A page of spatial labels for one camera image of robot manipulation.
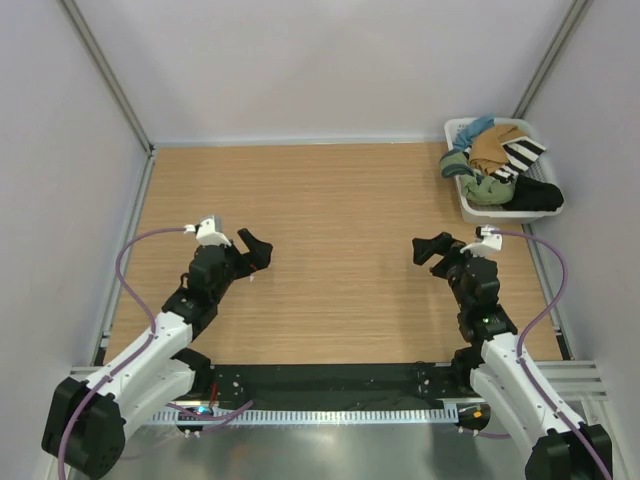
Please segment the green tank top blue trim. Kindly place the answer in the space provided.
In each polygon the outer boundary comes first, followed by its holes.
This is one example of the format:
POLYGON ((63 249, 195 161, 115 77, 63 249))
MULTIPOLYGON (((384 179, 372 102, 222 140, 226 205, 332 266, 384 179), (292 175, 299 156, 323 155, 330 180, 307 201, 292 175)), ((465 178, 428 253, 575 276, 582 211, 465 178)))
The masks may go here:
POLYGON ((511 201, 514 196, 514 183, 502 183, 474 170, 463 151, 452 149, 446 152, 439 165, 443 178, 459 180, 461 195, 469 202, 480 206, 502 205, 511 201))

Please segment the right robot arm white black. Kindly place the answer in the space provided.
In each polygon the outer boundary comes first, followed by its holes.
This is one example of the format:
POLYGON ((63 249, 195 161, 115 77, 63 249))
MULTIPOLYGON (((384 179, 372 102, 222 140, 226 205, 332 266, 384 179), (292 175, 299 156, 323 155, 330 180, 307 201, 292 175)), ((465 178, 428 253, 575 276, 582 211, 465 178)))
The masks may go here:
POLYGON ((588 424, 556 392, 499 303, 498 267, 489 257, 500 251, 504 235, 482 226, 470 244, 447 232, 412 241, 414 264, 440 256, 430 272, 448 282, 459 307, 459 330, 469 345, 454 355, 452 387, 486 401, 523 455, 526 478, 610 479, 609 434, 588 424))

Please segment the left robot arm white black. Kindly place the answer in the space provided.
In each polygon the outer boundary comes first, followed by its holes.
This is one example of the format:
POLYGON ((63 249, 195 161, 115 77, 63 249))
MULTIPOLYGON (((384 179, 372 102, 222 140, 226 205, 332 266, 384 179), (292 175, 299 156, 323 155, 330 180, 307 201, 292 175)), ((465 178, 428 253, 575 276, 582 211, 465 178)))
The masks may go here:
POLYGON ((143 305, 149 325, 138 338, 85 379, 69 376, 53 392, 41 447, 56 458, 61 479, 69 469, 104 477, 152 414, 181 396, 199 400, 210 392, 211 362, 189 346, 217 316, 231 284, 271 263, 272 244, 243 228, 237 234, 247 250, 240 252, 215 217, 177 231, 193 236, 197 248, 161 311, 143 305))

